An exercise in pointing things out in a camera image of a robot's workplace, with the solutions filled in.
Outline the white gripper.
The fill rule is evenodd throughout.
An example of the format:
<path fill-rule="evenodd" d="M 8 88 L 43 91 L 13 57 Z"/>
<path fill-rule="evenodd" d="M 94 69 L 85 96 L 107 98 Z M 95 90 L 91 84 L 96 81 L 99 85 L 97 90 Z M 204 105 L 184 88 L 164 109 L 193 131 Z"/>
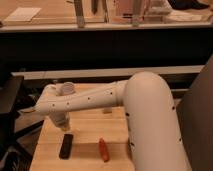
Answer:
<path fill-rule="evenodd" d="M 69 116 L 67 113 L 58 113 L 58 114 L 51 114 L 50 119 L 56 127 L 61 128 L 62 131 L 69 131 L 70 124 L 69 124 Z"/>

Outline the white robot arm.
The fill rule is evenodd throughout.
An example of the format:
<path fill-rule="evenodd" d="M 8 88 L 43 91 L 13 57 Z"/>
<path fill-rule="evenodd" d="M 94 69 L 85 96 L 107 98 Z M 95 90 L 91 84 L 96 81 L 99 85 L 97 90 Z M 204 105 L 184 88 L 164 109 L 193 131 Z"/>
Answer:
<path fill-rule="evenodd" d="M 58 94 L 61 87 L 44 88 L 35 105 L 38 114 L 122 106 L 135 171 L 192 171 L 171 90 L 158 74 L 139 72 L 127 80 L 65 96 Z"/>

